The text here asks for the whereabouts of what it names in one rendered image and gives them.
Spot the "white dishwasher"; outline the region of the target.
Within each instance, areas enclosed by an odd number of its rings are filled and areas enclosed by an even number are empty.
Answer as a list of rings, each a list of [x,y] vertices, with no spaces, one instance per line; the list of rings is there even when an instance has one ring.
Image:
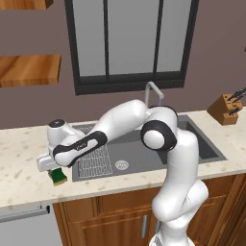
[[[0,216],[50,207],[48,214],[0,223],[0,246],[62,246],[51,203],[37,202],[0,208]]]

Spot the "dark grey sink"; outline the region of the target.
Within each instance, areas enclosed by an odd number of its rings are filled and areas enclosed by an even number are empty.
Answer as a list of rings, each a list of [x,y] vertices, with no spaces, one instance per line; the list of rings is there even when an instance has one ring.
[[[179,115],[178,128],[196,134],[200,163],[226,160],[187,115]],[[72,166],[72,181],[88,181],[166,167],[166,153],[147,149],[140,141],[140,130],[135,130],[78,159]]]

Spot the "grey tap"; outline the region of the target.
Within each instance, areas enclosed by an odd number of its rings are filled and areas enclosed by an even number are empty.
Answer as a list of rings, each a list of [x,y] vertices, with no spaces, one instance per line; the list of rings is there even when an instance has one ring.
[[[160,91],[160,89],[153,83],[148,82],[145,87],[145,105],[148,108],[149,105],[149,97],[150,97],[150,90],[154,90],[156,94],[159,96],[159,105],[161,100],[164,98],[164,94]]]

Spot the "wooden wall shelf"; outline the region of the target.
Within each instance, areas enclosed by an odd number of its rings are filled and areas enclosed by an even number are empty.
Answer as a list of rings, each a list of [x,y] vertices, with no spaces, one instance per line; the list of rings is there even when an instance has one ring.
[[[47,10],[54,0],[0,0],[0,10]]]
[[[0,56],[0,87],[55,85],[61,55]]]

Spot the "green and yellow sponge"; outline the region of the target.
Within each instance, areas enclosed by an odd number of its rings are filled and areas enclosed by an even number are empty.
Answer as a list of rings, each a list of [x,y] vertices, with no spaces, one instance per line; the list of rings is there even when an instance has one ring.
[[[62,185],[67,181],[67,177],[63,174],[60,168],[49,170],[48,175],[51,178],[53,185]]]

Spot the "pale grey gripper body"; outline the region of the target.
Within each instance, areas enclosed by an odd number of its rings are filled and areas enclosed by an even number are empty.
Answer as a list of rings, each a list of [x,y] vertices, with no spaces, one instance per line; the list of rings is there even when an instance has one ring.
[[[57,165],[57,163],[54,161],[53,158],[50,157],[49,154],[43,154],[37,158],[37,169],[40,172],[49,171],[57,168],[60,168],[60,166]]]

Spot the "wooden knife block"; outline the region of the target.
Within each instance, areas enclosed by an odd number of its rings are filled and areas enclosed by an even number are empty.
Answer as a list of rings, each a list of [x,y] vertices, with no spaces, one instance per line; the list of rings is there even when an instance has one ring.
[[[238,119],[238,112],[233,115],[229,113],[235,108],[243,108],[241,101],[236,101],[233,98],[227,101],[231,94],[222,94],[212,105],[209,106],[207,112],[222,126],[234,125]]]

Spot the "black framed window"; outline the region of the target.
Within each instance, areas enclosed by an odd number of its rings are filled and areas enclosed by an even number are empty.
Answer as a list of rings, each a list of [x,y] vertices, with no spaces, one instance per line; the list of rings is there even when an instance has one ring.
[[[64,0],[75,93],[185,85],[199,0]]]

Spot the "wooden cupboard door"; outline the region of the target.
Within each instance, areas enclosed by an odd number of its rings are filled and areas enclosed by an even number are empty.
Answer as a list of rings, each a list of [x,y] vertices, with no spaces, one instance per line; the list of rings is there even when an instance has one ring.
[[[191,220],[187,235],[195,246],[217,246],[230,218],[228,195],[212,197],[199,208]]]
[[[148,215],[147,230],[141,238],[142,219]],[[72,223],[72,246],[148,246],[151,209],[124,211],[84,222]]]

